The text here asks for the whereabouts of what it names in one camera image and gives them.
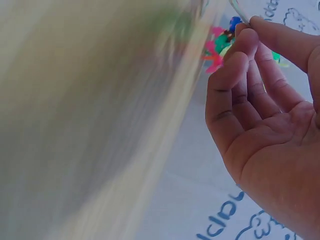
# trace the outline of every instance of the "pink object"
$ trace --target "pink object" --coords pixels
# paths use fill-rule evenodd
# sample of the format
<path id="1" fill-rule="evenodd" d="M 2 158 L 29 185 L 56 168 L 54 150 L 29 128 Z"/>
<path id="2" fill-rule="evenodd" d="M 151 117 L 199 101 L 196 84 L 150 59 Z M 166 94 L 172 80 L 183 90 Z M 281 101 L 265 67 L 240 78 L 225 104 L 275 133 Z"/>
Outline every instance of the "pink object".
<path id="1" fill-rule="evenodd" d="M 212 32 L 212 34 L 214 35 L 215 38 L 219 37 L 224 31 L 225 30 L 220 26 L 211 28 L 211 32 Z"/>
<path id="2" fill-rule="evenodd" d="M 205 48 L 208 50 L 208 52 L 210 52 L 212 55 L 214 55 L 216 53 L 216 44 L 214 41 L 207 41 L 205 43 Z"/>
<path id="3" fill-rule="evenodd" d="M 212 55 L 212 65 L 207 68 L 205 71 L 207 74 L 213 74 L 215 71 L 217 71 L 221 66 L 223 65 L 223 58 L 222 56 L 215 53 Z"/>

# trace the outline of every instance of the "colorful toy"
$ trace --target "colorful toy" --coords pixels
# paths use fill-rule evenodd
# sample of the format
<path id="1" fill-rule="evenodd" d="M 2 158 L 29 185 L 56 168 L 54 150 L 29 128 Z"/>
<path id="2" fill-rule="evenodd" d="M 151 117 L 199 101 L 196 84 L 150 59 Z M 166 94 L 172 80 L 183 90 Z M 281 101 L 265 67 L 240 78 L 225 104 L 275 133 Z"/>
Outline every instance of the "colorful toy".
<path id="1" fill-rule="evenodd" d="M 229 31 L 232 33 L 235 33 L 236 32 L 236 25 L 240 24 L 240 23 L 242 23 L 242 21 L 239 16 L 234 16 L 233 18 L 231 18 Z"/>
<path id="2" fill-rule="evenodd" d="M 239 23 L 242 23 L 241 18 L 234 16 L 231 18 L 229 30 L 223 29 L 220 26 L 211 28 L 213 39 L 205 44 L 203 56 L 205 61 L 211 61 L 211 65 L 207 68 L 206 73 L 212 74 L 223 65 L 223 57 L 235 42 L 236 25 Z M 289 66 L 282 62 L 280 54 L 272 52 L 272 55 L 279 66 Z"/>

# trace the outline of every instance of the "blue object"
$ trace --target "blue object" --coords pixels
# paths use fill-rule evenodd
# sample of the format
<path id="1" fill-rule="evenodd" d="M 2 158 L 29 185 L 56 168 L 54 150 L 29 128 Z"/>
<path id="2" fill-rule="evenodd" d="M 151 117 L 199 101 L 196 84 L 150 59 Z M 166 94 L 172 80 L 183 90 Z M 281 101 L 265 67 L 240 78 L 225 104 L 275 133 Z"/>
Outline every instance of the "blue object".
<path id="1" fill-rule="evenodd" d="M 239 16 L 234 16 L 233 18 L 231 18 L 229 31 L 234 33 L 236 31 L 236 25 L 239 23 L 242 23 Z"/>

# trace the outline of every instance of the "finger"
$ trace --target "finger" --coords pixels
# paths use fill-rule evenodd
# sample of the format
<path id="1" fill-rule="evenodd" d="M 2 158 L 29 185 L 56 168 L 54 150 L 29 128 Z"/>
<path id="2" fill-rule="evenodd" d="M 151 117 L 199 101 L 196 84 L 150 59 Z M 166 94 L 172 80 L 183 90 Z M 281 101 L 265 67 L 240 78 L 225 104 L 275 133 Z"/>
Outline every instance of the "finger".
<path id="1" fill-rule="evenodd" d="M 247 28 L 248 25 L 244 23 L 237 24 L 235 28 L 235 36 L 237 37 L 242 30 Z M 270 118 L 281 112 L 279 107 L 266 93 L 257 63 L 254 59 L 249 60 L 249 69 L 246 74 L 246 79 L 248 95 L 247 99 L 256 109 L 262 119 Z"/>
<path id="2" fill-rule="evenodd" d="M 307 72 L 309 57 L 319 46 L 319 37 L 265 21 L 258 16 L 250 19 L 250 26 L 258 33 L 263 44 Z"/>
<path id="3" fill-rule="evenodd" d="M 308 73 L 313 106 L 317 113 L 316 123 L 320 127 L 319 36 L 267 22 L 256 16 L 251 18 L 250 25 L 257 31 L 262 43 Z"/>
<path id="4" fill-rule="evenodd" d="M 271 50 L 262 43 L 258 46 L 255 61 L 268 95 L 284 112 L 290 112 L 296 105 L 304 101 L 304 98 L 288 84 L 285 75 L 274 60 Z M 271 117 L 280 113 L 279 107 L 272 104 L 271 99 L 268 101 L 270 109 L 266 114 Z"/>
<path id="5" fill-rule="evenodd" d="M 239 36 L 239 34 L 241 33 L 242 30 L 244 29 L 248 29 L 249 26 L 247 24 L 244 23 L 239 23 L 235 26 L 235 38 L 237 38 Z"/>
<path id="6" fill-rule="evenodd" d="M 246 75 L 247 69 L 247 55 L 236 52 L 208 81 L 205 121 L 222 156 L 244 132 L 232 112 L 231 89 Z"/>
<path id="7" fill-rule="evenodd" d="M 254 61 L 258 43 L 258 35 L 254 30 L 247 28 L 245 24 L 238 24 L 236 28 L 236 41 L 225 55 L 225 58 L 230 58 L 235 52 L 246 54 L 249 60 L 249 73 L 253 70 L 251 65 L 252 61 Z M 232 89 L 232 111 L 245 130 L 253 128 L 257 122 L 261 121 L 259 113 L 248 101 L 246 75 Z"/>

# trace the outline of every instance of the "hand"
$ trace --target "hand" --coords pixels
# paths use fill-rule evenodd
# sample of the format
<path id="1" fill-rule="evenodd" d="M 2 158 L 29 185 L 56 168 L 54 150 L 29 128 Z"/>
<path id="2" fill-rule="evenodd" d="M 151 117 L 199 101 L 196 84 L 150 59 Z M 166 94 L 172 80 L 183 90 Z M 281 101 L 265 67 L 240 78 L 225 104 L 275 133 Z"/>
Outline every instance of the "hand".
<path id="1" fill-rule="evenodd" d="M 279 222 L 318 240 L 320 37 L 259 17 L 250 25 L 237 25 L 224 66 L 209 78 L 206 123 L 235 182 Z M 307 73 L 313 104 L 268 47 Z"/>

